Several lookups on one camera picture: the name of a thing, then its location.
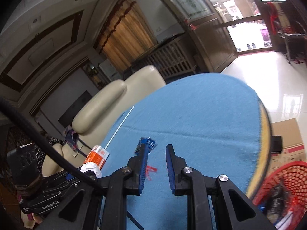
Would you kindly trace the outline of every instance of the round table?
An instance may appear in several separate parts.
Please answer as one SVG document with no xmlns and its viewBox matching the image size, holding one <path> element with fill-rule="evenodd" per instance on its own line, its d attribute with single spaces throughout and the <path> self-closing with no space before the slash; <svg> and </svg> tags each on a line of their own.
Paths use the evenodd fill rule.
<svg viewBox="0 0 307 230">
<path fill-rule="evenodd" d="M 110 129 L 105 147 L 127 116 Z M 206 73 L 174 81 L 140 101 L 108 145 L 102 175 L 126 166 L 140 137 L 156 140 L 141 196 L 128 196 L 127 210 L 146 230 L 186 229 L 186 196 L 169 187 L 165 148 L 203 175 L 226 174 L 249 198 L 257 192 L 270 159 L 270 122 L 256 92 L 236 78 Z M 127 219 L 127 229 L 138 229 Z"/>
</svg>

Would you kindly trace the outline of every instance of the black and white patterned fabric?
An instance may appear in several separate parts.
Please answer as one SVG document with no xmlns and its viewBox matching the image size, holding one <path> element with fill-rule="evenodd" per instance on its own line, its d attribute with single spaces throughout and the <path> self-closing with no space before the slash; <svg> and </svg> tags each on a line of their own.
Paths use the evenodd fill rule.
<svg viewBox="0 0 307 230">
<path fill-rule="evenodd" d="M 54 144 L 61 144 L 61 145 L 66 144 L 65 140 L 54 138 L 54 137 L 48 137 L 47 141 L 49 142 L 51 146 L 53 146 Z M 45 160 L 46 153 L 41 148 L 39 148 L 36 144 L 35 144 L 35 153 L 36 153 L 36 159 L 37 159 L 37 169 L 41 172 L 41 168 L 43 166 L 43 162 Z"/>
</svg>

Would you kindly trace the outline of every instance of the white stick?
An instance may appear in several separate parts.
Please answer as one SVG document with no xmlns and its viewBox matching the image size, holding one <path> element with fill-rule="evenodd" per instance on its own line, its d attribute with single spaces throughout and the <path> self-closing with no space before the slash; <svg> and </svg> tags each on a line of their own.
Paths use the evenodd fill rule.
<svg viewBox="0 0 307 230">
<path fill-rule="evenodd" d="M 126 118 L 129 116 L 130 112 L 132 111 L 132 109 L 134 108 L 134 106 L 131 108 L 131 110 L 128 112 L 127 116 L 124 118 L 124 120 L 120 123 L 119 127 L 117 128 L 117 130 L 114 132 L 113 136 L 111 137 L 110 141 L 107 143 L 107 145 L 105 146 L 105 150 L 107 149 L 107 147 L 109 146 L 109 144 L 111 143 L 112 139 L 114 138 L 115 134 L 118 132 L 119 128 L 122 126 L 122 124 L 125 122 Z"/>
</svg>

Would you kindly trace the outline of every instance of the silver screw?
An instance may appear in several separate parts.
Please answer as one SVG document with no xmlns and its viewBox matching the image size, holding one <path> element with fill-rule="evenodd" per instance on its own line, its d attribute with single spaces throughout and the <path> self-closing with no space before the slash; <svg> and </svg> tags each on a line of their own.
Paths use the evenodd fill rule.
<svg viewBox="0 0 307 230">
<path fill-rule="evenodd" d="M 184 168 L 183 168 L 183 171 L 184 171 L 185 173 L 191 173 L 191 172 L 193 171 L 193 169 L 192 169 L 191 167 L 184 167 Z"/>
<path fill-rule="evenodd" d="M 131 171 L 131 168 L 130 168 L 130 167 L 128 167 L 128 166 L 122 167 L 122 172 L 128 173 L 128 172 L 130 172 L 130 171 Z"/>
<path fill-rule="evenodd" d="M 222 182 L 226 182 L 226 181 L 228 180 L 228 176 L 226 176 L 226 175 L 220 175 L 220 176 L 219 176 L 219 179 L 220 179 L 220 181 L 222 181 Z"/>
</svg>

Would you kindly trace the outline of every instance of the curtain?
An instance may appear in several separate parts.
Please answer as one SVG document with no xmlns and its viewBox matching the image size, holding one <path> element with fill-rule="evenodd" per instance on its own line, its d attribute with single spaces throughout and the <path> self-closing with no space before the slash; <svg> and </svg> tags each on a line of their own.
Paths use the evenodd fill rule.
<svg viewBox="0 0 307 230">
<path fill-rule="evenodd" d="M 157 41 L 135 1 L 124 0 L 116 6 L 102 27 L 98 49 L 106 54 L 117 71 L 123 73 Z"/>
</svg>

